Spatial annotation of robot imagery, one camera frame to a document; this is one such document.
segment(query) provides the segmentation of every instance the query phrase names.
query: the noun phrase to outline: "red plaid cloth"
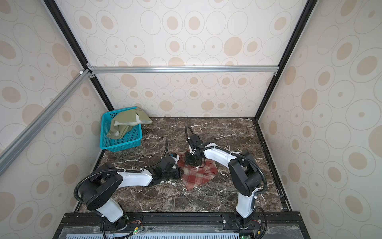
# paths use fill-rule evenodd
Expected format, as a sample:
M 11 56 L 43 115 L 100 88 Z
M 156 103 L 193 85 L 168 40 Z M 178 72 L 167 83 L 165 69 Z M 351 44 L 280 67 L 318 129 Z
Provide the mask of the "red plaid cloth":
M 190 165 L 185 165 L 184 154 L 185 152 L 178 153 L 179 160 L 177 164 L 185 172 L 182 175 L 182 180 L 187 191 L 207 183 L 217 175 L 215 161 L 206 159 L 206 165 L 203 168 L 191 167 Z

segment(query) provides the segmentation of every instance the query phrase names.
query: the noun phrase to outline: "olive green fabric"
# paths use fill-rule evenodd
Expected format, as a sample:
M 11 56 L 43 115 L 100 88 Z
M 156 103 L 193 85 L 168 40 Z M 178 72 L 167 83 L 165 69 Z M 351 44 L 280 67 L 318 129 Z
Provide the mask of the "olive green fabric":
M 120 139 L 138 124 L 150 124 L 152 120 L 140 108 L 122 111 L 117 114 L 110 124 L 110 130 L 106 135 L 112 139 Z

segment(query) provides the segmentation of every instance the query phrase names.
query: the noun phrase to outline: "blue mesh basket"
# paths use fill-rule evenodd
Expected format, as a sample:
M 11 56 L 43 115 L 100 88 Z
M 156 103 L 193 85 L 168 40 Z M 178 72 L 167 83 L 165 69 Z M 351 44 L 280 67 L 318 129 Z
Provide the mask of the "blue mesh basket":
M 117 152 L 120 150 L 125 150 L 128 148 L 133 148 L 133 147 L 137 147 L 141 145 L 142 129 L 140 124 L 134 126 L 129 132 L 125 134 L 123 138 L 114 140 L 106 136 L 110 130 L 110 124 L 112 123 L 112 118 L 114 118 L 119 112 L 127 111 L 129 109 L 135 109 L 135 108 L 136 107 L 118 109 L 115 111 L 106 112 L 102 115 L 101 139 L 99 142 L 99 146 L 101 149 Z

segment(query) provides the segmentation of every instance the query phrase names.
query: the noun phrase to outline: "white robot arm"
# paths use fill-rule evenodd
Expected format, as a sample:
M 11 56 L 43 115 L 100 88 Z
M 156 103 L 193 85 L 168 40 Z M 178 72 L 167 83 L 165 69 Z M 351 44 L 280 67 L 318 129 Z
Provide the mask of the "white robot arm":
M 256 195 L 267 189 L 264 174 L 248 152 L 231 152 L 215 143 L 203 143 L 199 136 L 194 134 L 190 127 L 188 128 L 192 135 L 187 135 L 186 128 L 190 152 L 185 154 L 185 163 L 201 166 L 203 160 L 211 159 L 229 168 L 233 184 L 239 191 L 236 221 L 241 228 L 244 228 L 252 218 Z M 116 189 L 129 186 L 153 186 L 164 180 L 181 178 L 183 171 L 176 164 L 179 155 L 169 154 L 167 143 L 168 141 L 166 141 L 166 150 L 161 161 L 155 165 L 140 170 L 115 168 L 111 163 L 100 166 L 76 186 L 74 197 L 85 204 L 88 210 L 97 211 L 112 223 L 117 222 L 124 215 L 124 211 L 111 198 Z

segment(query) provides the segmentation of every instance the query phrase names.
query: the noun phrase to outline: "wall panel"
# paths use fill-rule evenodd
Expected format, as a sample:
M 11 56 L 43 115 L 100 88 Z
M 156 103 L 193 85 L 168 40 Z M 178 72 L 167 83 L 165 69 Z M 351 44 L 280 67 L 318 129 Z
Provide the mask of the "wall panel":
M 272 72 L 99 74 L 114 108 L 149 116 L 254 116 Z
M 93 66 L 278 65 L 303 0 L 60 0 Z
M 106 111 L 86 80 L 0 176 L 0 238 L 53 237 L 100 154 Z
M 381 9 L 320 1 L 259 120 L 311 238 L 382 232 Z
M 0 152 L 82 68 L 37 0 L 0 6 Z

